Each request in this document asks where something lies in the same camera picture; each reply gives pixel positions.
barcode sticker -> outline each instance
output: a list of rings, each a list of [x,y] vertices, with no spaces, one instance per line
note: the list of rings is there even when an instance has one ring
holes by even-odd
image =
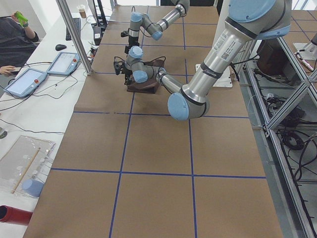
[[[241,48],[241,43],[237,40],[229,38],[223,47],[217,52],[217,56],[224,59],[227,62],[233,60],[233,57]]]

table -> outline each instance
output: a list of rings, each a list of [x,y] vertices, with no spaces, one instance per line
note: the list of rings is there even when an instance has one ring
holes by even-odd
[[[173,7],[137,6],[152,21]],[[113,73],[131,7],[117,6],[24,238],[283,237],[237,82],[209,93],[206,116],[175,121],[168,93],[127,93]],[[211,48],[213,7],[192,7],[144,60],[166,56],[187,82]]]
[[[74,13],[73,17],[79,17],[78,13]],[[88,52],[91,44],[93,42],[93,30],[89,23],[86,23],[85,19],[81,19],[81,39],[84,45],[85,50]],[[36,50],[33,52],[29,60],[28,64],[35,62],[52,62],[57,56],[58,52],[55,50],[55,45],[57,44],[65,44],[67,48],[63,50],[64,52],[76,52],[75,47],[73,46],[72,41],[65,41],[65,31],[66,26],[64,24],[63,19],[60,17],[52,29],[47,33],[45,38],[38,45]],[[43,65],[32,65],[32,68],[46,71],[49,67],[49,64]],[[60,97],[65,89],[70,87],[63,96],[59,99],[53,99],[49,96],[41,96],[34,97],[31,96],[22,104],[0,112],[0,119],[7,121],[9,123],[13,123],[27,130],[33,131],[59,131],[65,132],[70,117],[73,112],[73,108],[79,94],[84,85],[86,74],[82,65],[78,67],[78,69],[72,74],[72,77],[66,78],[64,81],[60,82],[64,79],[64,77],[59,76],[49,76],[46,81],[44,81],[40,87],[37,89],[37,92],[51,86],[53,86],[42,93],[49,94],[53,97]],[[4,94],[0,101],[0,110],[9,108],[11,106],[16,105],[21,102],[21,99],[16,99],[13,101],[5,101],[12,99],[12,97],[8,94]],[[51,158],[55,157],[57,150],[60,146],[60,142],[63,138],[63,134],[61,133],[31,133],[24,132],[13,125],[9,125],[0,121],[0,127],[3,127],[6,131],[8,131],[8,135],[6,138],[0,140],[0,158],[2,158],[6,152],[11,148],[14,142],[21,135],[41,138],[45,140],[50,140],[55,142],[55,148],[51,153]],[[3,204],[9,206],[16,206],[25,210],[34,210],[34,207],[37,203],[37,199],[28,199],[26,197],[13,197],[12,194],[0,193],[0,198]],[[0,224],[0,237],[7,238],[18,238],[22,237],[25,232],[26,227],[24,226],[16,226],[11,224]]]

white label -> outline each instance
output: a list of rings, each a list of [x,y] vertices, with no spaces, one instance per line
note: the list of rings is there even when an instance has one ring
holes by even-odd
[[[227,41],[228,36],[224,33],[219,37],[216,44],[214,45],[213,49],[217,52],[221,46]]]
[[[241,43],[237,40],[232,39],[228,40],[224,46],[217,52],[217,56],[229,62],[232,61],[232,58],[238,52],[241,47]]]

blue tape line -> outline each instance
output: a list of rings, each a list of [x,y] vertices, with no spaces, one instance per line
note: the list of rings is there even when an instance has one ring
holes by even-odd
[[[82,113],[82,114],[110,114],[110,113],[102,113],[102,112],[85,112],[85,111],[74,111],[74,113]]]
[[[106,73],[106,72],[95,72],[96,74],[115,74],[115,73]]]
[[[223,178],[223,179],[266,179],[265,176],[235,176],[235,175],[196,175],[196,174],[176,174],[176,173],[150,173],[150,172],[131,172],[131,171],[110,171],[110,170],[84,170],[84,169],[65,169],[51,168],[54,171],[65,172],[86,172],[86,173],[104,173],[104,174],[122,174],[122,175],[154,175],[154,176],[176,176],[176,177],[194,177],[194,178]]]
[[[109,24],[114,24],[114,23],[127,23],[129,24],[130,22],[128,21],[116,21],[116,22],[113,22],[113,21],[110,21]],[[173,25],[182,25],[183,23],[176,23],[174,22]],[[217,23],[184,23],[185,25],[206,25],[206,26],[216,26]]]
[[[222,179],[266,179],[265,176],[235,176],[235,175],[194,175],[194,177],[222,178]]]
[[[294,19],[294,21],[296,22],[296,24],[298,25],[298,27],[301,29],[301,31],[305,34],[305,36],[307,37],[308,40],[310,40],[310,38],[306,35],[305,31],[301,28],[301,26],[297,23],[297,20]]]
[[[249,117],[239,117],[239,116],[203,116],[204,118],[236,118],[236,119],[250,119]]]
[[[150,173],[150,172],[122,172],[125,175],[154,175],[154,176],[177,176],[177,177],[191,177],[187,174],[174,174],[174,173]]]
[[[314,17],[314,15],[311,14],[310,11],[308,11],[308,13],[313,17],[313,19],[315,19],[317,21],[317,19]]]
[[[86,173],[105,173],[105,174],[119,174],[120,171],[111,170],[82,170],[82,169],[63,169],[63,168],[51,168],[54,171],[68,171],[68,172],[86,172]]]
[[[113,222],[114,222],[115,211],[116,211],[117,202],[118,202],[119,189],[120,189],[120,183],[121,183],[121,176],[122,176],[122,170],[123,170],[123,163],[124,163],[125,151],[126,151],[127,142],[128,142],[130,124],[131,124],[132,109],[133,109],[133,103],[134,103],[134,95],[135,95],[135,93],[133,93],[133,96],[132,96],[132,102],[131,102],[131,108],[130,108],[130,116],[129,116],[129,121],[128,121],[127,132],[126,132],[126,135],[125,135],[125,141],[124,141],[124,147],[123,147],[123,153],[122,153],[122,160],[121,160],[121,166],[120,166],[119,180],[118,180],[117,191],[116,191],[116,194],[115,194],[115,200],[114,200],[113,211],[112,211],[109,238],[111,238],[111,235],[112,235]]]
[[[187,59],[185,59],[185,74],[186,74],[186,83],[188,83]]]
[[[150,9],[150,6],[148,6],[148,10],[147,10],[147,15],[149,15],[149,9]],[[142,43],[141,43],[141,47],[143,46],[143,43],[144,43],[144,39],[145,39],[145,35],[143,34],[143,38],[142,38]]]
[[[194,228],[195,228],[195,238],[198,237],[197,231],[197,213],[196,213],[196,194],[195,194],[195,178],[194,178],[194,157],[193,157],[193,143],[192,143],[192,127],[191,121],[188,120],[188,128],[189,128],[189,148],[190,148],[190,163],[192,170],[192,189],[193,189],[193,211],[194,211]]]
[[[186,40],[185,40],[185,25],[184,25],[184,18],[182,18],[182,20],[183,20],[184,50],[186,50]]]
[[[85,111],[74,111],[74,113],[82,114],[111,114],[110,112],[85,112]],[[170,114],[146,114],[146,113],[115,113],[118,115],[133,115],[133,116],[163,116],[170,117]],[[204,118],[227,118],[227,119],[249,119],[249,117],[239,117],[239,116],[203,116]]]
[[[105,45],[105,46],[126,46],[125,44],[115,44],[115,43],[100,43],[100,45]],[[141,47],[143,46],[158,46],[158,47],[184,47],[184,46],[178,46],[178,45],[147,45],[147,44],[143,44]],[[212,46],[188,46],[186,45],[186,47],[192,47],[192,48],[209,48],[211,49]]]

green object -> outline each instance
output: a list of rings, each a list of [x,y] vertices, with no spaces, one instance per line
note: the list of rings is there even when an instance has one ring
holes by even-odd
[[[15,16],[16,18],[18,18],[18,20],[19,20],[21,26],[23,26],[23,21],[26,22],[26,23],[28,22],[28,19],[27,19],[25,16],[23,16],[22,13],[19,12],[19,11],[17,11],[17,12],[14,14],[14,16]]]

